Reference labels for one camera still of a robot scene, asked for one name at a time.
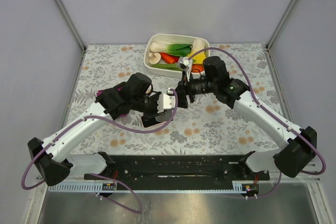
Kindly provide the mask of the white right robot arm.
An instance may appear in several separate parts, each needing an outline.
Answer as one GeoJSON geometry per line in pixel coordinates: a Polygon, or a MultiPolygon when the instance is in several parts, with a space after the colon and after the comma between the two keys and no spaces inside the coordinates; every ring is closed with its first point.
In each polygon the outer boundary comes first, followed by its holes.
{"type": "Polygon", "coordinates": [[[191,75],[192,65],[187,58],[180,58],[177,67],[182,69],[182,79],[176,88],[178,107],[188,108],[196,95],[212,93],[219,102],[257,124],[277,144],[276,150],[250,152],[245,156],[244,162],[252,172],[278,169],[294,178],[314,159],[316,130],[310,126],[303,129],[266,106],[248,85],[229,76],[220,57],[205,58],[204,74],[197,79],[191,75]]]}

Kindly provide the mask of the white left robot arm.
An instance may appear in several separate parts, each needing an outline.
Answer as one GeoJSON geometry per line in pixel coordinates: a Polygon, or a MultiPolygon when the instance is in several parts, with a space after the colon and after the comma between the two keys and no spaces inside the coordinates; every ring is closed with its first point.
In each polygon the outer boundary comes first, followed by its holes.
{"type": "Polygon", "coordinates": [[[32,158],[29,167],[35,166],[48,186],[57,185],[69,176],[102,174],[112,164],[106,153],[72,155],[71,152],[107,123],[127,130],[115,120],[131,110],[144,116],[168,113],[174,117],[178,104],[176,91],[148,92],[151,88],[149,77],[135,73],[128,81],[102,90],[90,107],[69,125],[43,140],[35,137],[28,142],[32,158]]]}

